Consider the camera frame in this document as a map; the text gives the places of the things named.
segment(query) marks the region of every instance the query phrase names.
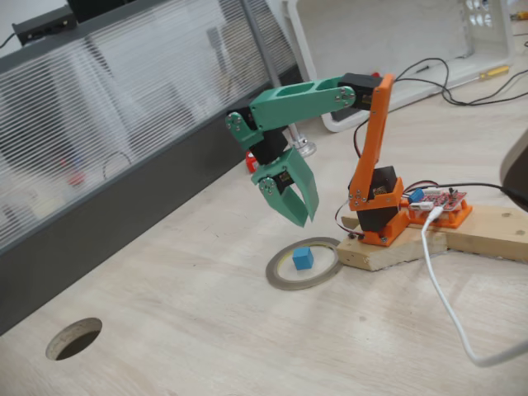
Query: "small blue block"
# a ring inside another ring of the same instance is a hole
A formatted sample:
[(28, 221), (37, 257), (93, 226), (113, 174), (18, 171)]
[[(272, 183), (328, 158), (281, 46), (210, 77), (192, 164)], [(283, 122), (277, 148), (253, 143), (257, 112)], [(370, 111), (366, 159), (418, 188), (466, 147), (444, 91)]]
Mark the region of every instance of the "small blue block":
[(314, 265), (314, 256), (309, 247), (299, 247), (294, 250), (294, 264), (297, 271), (312, 268)]
[(420, 202), (424, 196), (425, 194), (423, 190), (421, 188), (418, 188), (409, 196), (409, 204), (412, 204), (413, 202)]

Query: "cable hole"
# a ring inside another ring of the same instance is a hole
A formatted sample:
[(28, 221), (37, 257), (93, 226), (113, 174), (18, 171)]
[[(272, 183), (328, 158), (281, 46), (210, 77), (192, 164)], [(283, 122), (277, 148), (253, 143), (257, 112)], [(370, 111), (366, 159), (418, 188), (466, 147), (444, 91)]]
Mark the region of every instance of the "cable hole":
[(88, 348), (99, 336), (102, 322), (98, 318), (87, 318), (70, 324), (59, 332), (46, 348), (46, 357), (51, 361), (63, 361)]

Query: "wooden base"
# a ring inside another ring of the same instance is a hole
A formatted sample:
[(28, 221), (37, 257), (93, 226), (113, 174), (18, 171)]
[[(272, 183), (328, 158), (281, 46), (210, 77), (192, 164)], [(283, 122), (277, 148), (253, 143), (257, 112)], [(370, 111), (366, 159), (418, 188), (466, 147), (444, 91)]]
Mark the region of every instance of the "wooden base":
[[(349, 229), (359, 229), (355, 212), (342, 217)], [(339, 258), (347, 266), (377, 271), (400, 262), (423, 257), (421, 225), (411, 224), (390, 247), (367, 245), (357, 239), (345, 239), (337, 247)], [(517, 209), (475, 205), (473, 213), (457, 229), (431, 227), (427, 237), (432, 253), (447, 249), (528, 260), (528, 216)]]

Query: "tape roll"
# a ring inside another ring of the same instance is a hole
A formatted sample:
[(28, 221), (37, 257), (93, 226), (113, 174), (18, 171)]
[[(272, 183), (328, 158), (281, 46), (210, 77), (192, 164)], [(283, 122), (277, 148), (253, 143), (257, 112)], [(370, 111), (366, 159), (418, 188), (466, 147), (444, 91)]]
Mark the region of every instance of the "tape roll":
[[(285, 247), (280, 252), (278, 252), (270, 260), (266, 267), (266, 278), (268, 282), (270, 282), (270, 285), (281, 290), (302, 290), (308, 289), (309, 287), (314, 287), (316, 285), (320, 285), (323, 282), (332, 279), (343, 268), (342, 263), (339, 262), (339, 258), (337, 257), (337, 245), (339, 245), (338, 240), (326, 237), (309, 238), (302, 241), (298, 241), (296, 243), (292, 243), (291, 245)], [(334, 256), (332, 265), (326, 271), (309, 279), (287, 280), (280, 276), (279, 268), (281, 267), (281, 264), (284, 262), (284, 260), (291, 254), (293, 254), (293, 251), (296, 248), (301, 248), (305, 246), (322, 246), (325, 248), (332, 249)]]

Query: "desk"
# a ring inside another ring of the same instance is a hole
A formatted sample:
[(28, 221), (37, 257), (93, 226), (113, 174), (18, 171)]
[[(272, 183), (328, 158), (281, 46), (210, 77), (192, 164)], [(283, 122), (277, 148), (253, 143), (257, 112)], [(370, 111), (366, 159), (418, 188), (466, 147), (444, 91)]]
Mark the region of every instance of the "desk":
[[(516, 38), (515, 71), (528, 68)], [(508, 77), (454, 90), (460, 100)], [(526, 79), (507, 92), (526, 91)], [(528, 97), (454, 107), (439, 97), (393, 112), (382, 150), (408, 184), (498, 182), (503, 156), (526, 130)], [(321, 198), (313, 224), (266, 206), (243, 164), (0, 337), (0, 394), (526, 395), (528, 356), (492, 369), (466, 358), (422, 260), (370, 273), (345, 267), (329, 282), (286, 292), (267, 284), (268, 260), (301, 238), (343, 239), (333, 222), (356, 165), (352, 131), (299, 124)], [(513, 206), (498, 191), (469, 201)], [(439, 282), (478, 354), (528, 336), (528, 267), (449, 252)], [(61, 329), (96, 317), (102, 332), (65, 361), (45, 349)]]

